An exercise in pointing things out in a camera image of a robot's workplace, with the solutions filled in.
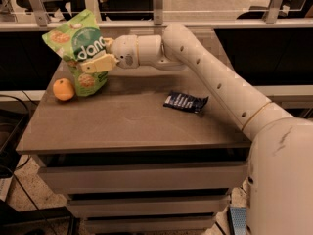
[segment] wooden tabletop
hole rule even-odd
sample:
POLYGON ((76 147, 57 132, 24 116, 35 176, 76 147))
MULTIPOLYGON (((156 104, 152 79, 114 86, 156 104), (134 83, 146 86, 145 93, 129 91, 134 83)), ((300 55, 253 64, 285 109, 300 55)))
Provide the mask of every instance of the wooden tabletop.
POLYGON ((249 141, 188 68, 115 69, 93 96, 58 101, 52 84, 72 79, 60 63, 17 148, 20 154, 63 154, 248 147, 249 141), (171 91, 209 96, 199 114, 163 106, 171 91))

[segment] chip bag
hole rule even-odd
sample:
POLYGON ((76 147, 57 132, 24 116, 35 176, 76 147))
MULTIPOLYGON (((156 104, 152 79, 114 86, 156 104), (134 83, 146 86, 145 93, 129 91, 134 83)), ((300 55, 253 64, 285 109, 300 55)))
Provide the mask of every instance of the chip bag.
POLYGON ((68 64, 74 76, 77 96, 92 95, 107 82, 107 71, 87 71, 81 68, 81 64, 88 60, 106 55, 106 41, 91 11, 82 11, 42 38, 68 64))

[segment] cable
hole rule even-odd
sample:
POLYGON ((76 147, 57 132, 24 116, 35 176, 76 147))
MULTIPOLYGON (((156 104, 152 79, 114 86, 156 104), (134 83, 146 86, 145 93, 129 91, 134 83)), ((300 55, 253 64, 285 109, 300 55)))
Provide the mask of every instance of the cable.
POLYGON ((31 156, 30 155, 28 155, 28 158, 27 158, 27 160, 23 163, 23 164, 21 164, 21 165, 19 165, 19 166, 17 166, 16 167, 16 169, 14 170, 14 171, 18 171, 19 169, 22 169, 29 161, 30 161, 30 158, 31 158, 31 156))
POLYGON ((241 186, 240 189, 242 189, 242 191, 243 191, 245 194, 247 194, 247 192, 246 192, 246 190, 244 189, 243 186, 241 186))
POLYGON ((4 94, 0 94, 0 97, 2 97, 2 98, 12 98, 12 99, 15 99, 15 100, 19 101, 26 108, 27 113, 29 115, 29 119, 31 119, 31 111, 28 108, 27 104, 22 99, 14 97, 14 96, 4 95, 4 94))
POLYGON ((52 232, 55 235, 58 235, 58 233, 56 232, 56 230, 54 229, 54 227, 52 226, 52 224, 48 221, 48 219, 45 217, 45 215, 43 214, 43 212, 40 210, 40 208, 36 205, 36 203, 31 199, 31 197, 29 196, 29 194, 27 193, 27 191, 25 190, 25 188, 22 186, 21 182, 19 181, 19 179, 17 178, 17 176, 9 169, 6 168, 5 166, 0 165, 0 167, 5 168, 7 170, 10 171, 10 173, 12 173, 13 177, 17 180, 18 184, 21 186, 22 190, 24 191, 24 193, 27 195, 27 197, 29 198, 29 200, 31 201, 31 203, 36 207, 36 209, 38 210, 38 212, 40 213, 40 215, 43 217, 43 219, 45 220, 45 222, 48 224, 48 226, 50 227, 50 229, 52 230, 52 232))
POLYGON ((0 126, 11 126, 11 127, 15 127, 14 124, 8 123, 8 122, 0 122, 0 126))
POLYGON ((222 233, 223 235, 227 235, 227 234, 225 233, 225 231, 223 230, 223 228, 220 226, 220 224, 219 224, 217 221, 215 222, 215 224, 216 224, 217 228, 221 231, 221 233, 222 233))
POLYGON ((26 98, 27 98, 32 104, 34 104, 35 106, 38 106, 38 104, 37 104, 36 102, 34 102, 34 101, 26 94, 26 92, 24 92, 24 91, 22 90, 22 93, 26 96, 26 98))
POLYGON ((69 225, 67 230, 67 235, 74 234, 74 230, 76 228, 76 219, 73 215, 70 216, 69 225))

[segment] table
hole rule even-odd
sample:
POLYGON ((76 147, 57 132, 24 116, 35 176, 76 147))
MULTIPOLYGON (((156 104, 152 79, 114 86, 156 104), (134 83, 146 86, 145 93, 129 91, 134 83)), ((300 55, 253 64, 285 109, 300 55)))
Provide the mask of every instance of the table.
POLYGON ((95 95, 56 100, 61 62, 17 148, 90 233, 204 229, 246 178, 250 142, 188 68, 109 72, 95 95), (209 96, 199 114, 168 93, 209 96))

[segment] table drawer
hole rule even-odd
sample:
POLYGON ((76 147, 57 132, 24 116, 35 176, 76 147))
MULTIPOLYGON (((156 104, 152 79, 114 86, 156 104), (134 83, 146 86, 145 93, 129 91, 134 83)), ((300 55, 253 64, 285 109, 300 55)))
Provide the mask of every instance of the table drawer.
POLYGON ((87 220, 86 230, 91 234, 115 232, 150 232, 206 230, 213 226, 215 217, 165 217, 143 219, 87 220))
POLYGON ((234 188, 246 164, 144 164, 43 167, 39 176, 57 194, 234 188))
POLYGON ((222 212, 229 201, 229 196, 129 198, 69 201, 67 208, 77 218, 150 216, 222 212))

